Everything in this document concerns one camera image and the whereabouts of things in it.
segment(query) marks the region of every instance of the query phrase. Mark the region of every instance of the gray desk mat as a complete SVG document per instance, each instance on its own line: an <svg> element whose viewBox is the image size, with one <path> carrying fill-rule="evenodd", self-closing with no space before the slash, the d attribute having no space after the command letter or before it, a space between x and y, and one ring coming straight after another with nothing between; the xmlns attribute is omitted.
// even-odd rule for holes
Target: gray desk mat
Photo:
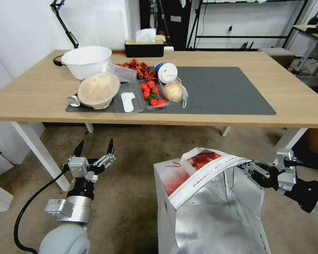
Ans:
<svg viewBox="0 0 318 254"><path fill-rule="evenodd" d="M167 108L143 110L158 114L275 115L276 112L238 67L177 67L182 84L188 91L185 109L181 102ZM81 105L68 106L67 112L124 112L118 95L106 109L94 110Z"/></svg>

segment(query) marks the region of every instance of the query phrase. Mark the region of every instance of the cherry tomato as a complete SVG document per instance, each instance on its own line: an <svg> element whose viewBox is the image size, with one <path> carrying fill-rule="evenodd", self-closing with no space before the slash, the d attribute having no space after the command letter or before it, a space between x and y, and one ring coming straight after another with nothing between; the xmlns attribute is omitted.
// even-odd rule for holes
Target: cherry tomato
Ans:
<svg viewBox="0 0 318 254"><path fill-rule="evenodd" d="M151 100L151 106L154 107L157 104L157 100L156 99L152 99Z"/></svg>
<svg viewBox="0 0 318 254"><path fill-rule="evenodd" d="M163 107L165 105L165 101L164 100L158 100L157 101L157 105Z"/></svg>
<svg viewBox="0 0 318 254"><path fill-rule="evenodd" d="M144 89L143 89L144 92L150 92L150 89L146 86Z"/></svg>
<svg viewBox="0 0 318 254"><path fill-rule="evenodd" d="M147 85L146 85L146 84L141 84L141 85L140 85L140 89L141 89L142 91L144 91L145 88L147 88Z"/></svg>
<svg viewBox="0 0 318 254"><path fill-rule="evenodd" d="M158 94L159 89L158 89L157 87L154 87L154 88L153 88L153 92L154 92L155 94Z"/></svg>
<svg viewBox="0 0 318 254"><path fill-rule="evenodd" d="M144 92L143 94L144 99L147 99L147 97L149 96L149 92Z"/></svg>
<svg viewBox="0 0 318 254"><path fill-rule="evenodd" d="M147 86L148 86L148 87L150 87L150 85L151 85L151 86L154 86L154 84L155 84L155 83L154 83L153 80L150 80L149 82L147 82Z"/></svg>

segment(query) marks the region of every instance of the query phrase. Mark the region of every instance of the wooden table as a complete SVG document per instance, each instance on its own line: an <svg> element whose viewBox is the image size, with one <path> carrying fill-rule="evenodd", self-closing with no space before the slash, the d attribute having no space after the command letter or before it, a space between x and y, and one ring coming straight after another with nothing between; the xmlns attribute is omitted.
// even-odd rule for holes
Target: wooden table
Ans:
<svg viewBox="0 0 318 254"><path fill-rule="evenodd" d="M318 34L309 34L306 32L307 28L316 28L316 25L294 25L293 28L301 32L301 34L305 35L311 40L310 43L308 44L306 52L304 53L304 55L301 57L300 61L298 62L297 67L292 70L293 74L298 74L301 68L303 67L303 65L305 64L305 61L309 58L312 51L318 44Z"/></svg>
<svg viewBox="0 0 318 254"><path fill-rule="evenodd" d="M123 123L196 126L288 127L275 147L292 147L307 128L318 128L318 95L263 52L165 52L163 58L139 58L148 65L172 62L177 66L237 66L276 111L276 115L188 115L66 112L66 97L76 93L79 81L67 67L55 66L56 50L0 90L0 121L11 121L53 176L60 173L39 137L27 122ZM113 63L129 61L124 53ZM273 162L276 154L271 154ZM57 183L66 190L65 177Z"/></svg>

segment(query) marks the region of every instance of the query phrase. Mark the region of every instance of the white plastic bowl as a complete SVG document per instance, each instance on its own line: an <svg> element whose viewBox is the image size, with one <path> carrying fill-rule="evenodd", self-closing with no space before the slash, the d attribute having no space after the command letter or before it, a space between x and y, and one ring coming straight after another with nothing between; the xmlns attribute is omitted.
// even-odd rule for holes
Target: white plastic bowl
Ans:
<svg viewBox="0 0 318 254"><path fill-rule="evenodd" d="M73 49L65 53L61 60L76 79L84 79L101 73L104 62L111 62L112 51L100 46Z"/></svg>

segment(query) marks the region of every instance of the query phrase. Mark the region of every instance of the clear plastic cup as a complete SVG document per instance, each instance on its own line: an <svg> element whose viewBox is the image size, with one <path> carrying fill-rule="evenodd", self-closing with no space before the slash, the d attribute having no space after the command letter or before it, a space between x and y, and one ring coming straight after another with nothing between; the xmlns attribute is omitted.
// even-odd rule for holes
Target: clear plastic cup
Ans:
<svg viewBox="0 0 318 254"><path fill-rule="evenodd" d="M135 82L137 80L137 71L112 63L104 63L102 66L102 72L107 72L116 75L120 82Z"/></svg>

